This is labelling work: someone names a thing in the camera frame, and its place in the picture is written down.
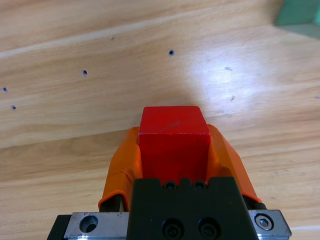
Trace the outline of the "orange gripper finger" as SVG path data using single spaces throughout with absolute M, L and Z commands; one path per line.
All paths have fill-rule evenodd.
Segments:
M 102 198 L 98 202 L 100 210 L 103 204 L 117 195 L 122 197 L 124 210 L 130 210 L 134 181 L 143 177 L 139 129 L 133 127 L 128 131 L 110 161 Z
M 208 129 L 210 131 L 210 144 L 206 181 L 212 177 L 234 177 L 243 196 L 262 203 L 263 201 L 257 196 L 238 153 L 215 126 L 209 124 Z

